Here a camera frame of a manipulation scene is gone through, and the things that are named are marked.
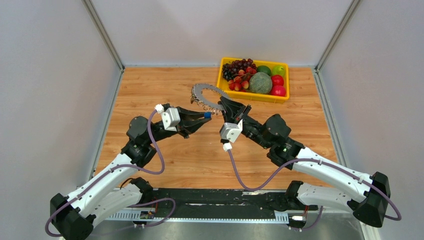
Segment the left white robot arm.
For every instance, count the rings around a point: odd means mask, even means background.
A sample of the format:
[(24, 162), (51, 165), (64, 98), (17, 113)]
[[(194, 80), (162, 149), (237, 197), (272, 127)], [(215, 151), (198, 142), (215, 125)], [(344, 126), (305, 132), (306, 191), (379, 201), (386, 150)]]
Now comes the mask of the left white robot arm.
[(104, 219), (123, 208), (147, 207), (153, 193), (141, 178), (113, 193), (113, 189), (136, 172), (160, 175), (165, 160), (157, 142), (175, 135), (187, 139), (212, 119), (210, 112), (198, 112), (170, 104), (158, 104), (148, 118), (134, 117), (126, 132), (128, 142), (112, 162), (88, 182), (67, 195), (57, 193), (50, 200), (50, 217), (45, 232), (66, 240), (85, 240)]

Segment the blue tagged key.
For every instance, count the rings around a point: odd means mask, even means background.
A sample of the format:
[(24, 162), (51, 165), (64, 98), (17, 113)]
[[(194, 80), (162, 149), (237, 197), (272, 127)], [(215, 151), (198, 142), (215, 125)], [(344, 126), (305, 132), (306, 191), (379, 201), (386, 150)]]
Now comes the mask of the blue tagged key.
[(211, 119), (212, 118), (212, 113), (211, 112), (205, 112), (204, 115), (203, 115), (203, 117), (205, 119)]

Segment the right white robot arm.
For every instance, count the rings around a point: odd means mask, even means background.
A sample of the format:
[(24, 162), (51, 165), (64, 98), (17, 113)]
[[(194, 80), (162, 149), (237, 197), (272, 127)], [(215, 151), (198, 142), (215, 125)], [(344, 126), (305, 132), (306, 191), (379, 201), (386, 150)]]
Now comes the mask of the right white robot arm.
[(278, 170), (283, 168), (313, 176), (330, 187), (293, 181), (286, 190), (285, 201), (292, 209), (301, 205), (318, 205), (351, 213), (360, 222), (381, 228), (387, 208), (392, 204), (389, 178), (381, 173), (368, 174), (333, 162), (302, 143), (290, 138), (291, 128), (274, 114), (261, 124), (248, 115), (250, 105), (221, 97), (219, 102), (224, 125), (220, 130), (226, 152), (243, 135), (268, 150), (267, 157)]

